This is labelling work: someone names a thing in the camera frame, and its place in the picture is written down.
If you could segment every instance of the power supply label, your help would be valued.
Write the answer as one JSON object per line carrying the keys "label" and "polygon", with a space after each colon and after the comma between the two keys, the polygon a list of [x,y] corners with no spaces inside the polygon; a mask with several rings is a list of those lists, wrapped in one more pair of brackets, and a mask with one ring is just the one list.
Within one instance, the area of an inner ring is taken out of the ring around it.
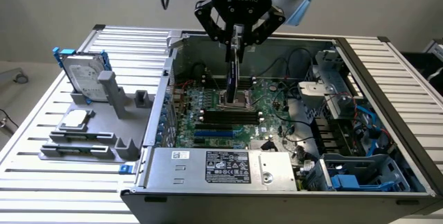
{"label": "power supply label", "polygon": [[207,151],[206,180],[211,184],[250,184],[250,156],[240,151]]}

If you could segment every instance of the robotic arm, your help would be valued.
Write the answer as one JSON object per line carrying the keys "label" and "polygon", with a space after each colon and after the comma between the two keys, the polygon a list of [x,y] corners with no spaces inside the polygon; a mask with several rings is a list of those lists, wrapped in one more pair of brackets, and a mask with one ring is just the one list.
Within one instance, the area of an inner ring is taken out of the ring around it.
{"label": "robotic arm", "polygon": [[[235,99],[239,64],[243,61],[244,48],[262,44],[287,18],[298,25],[311,0],[208,0],[199,1],[195,15],[211,39],[227,46],[226,62],[228,63],[227,101]],[[211,18],[215,8],[223,21],[224,29]],[[262,25],[252,29],[258,20],[264,18]]]}

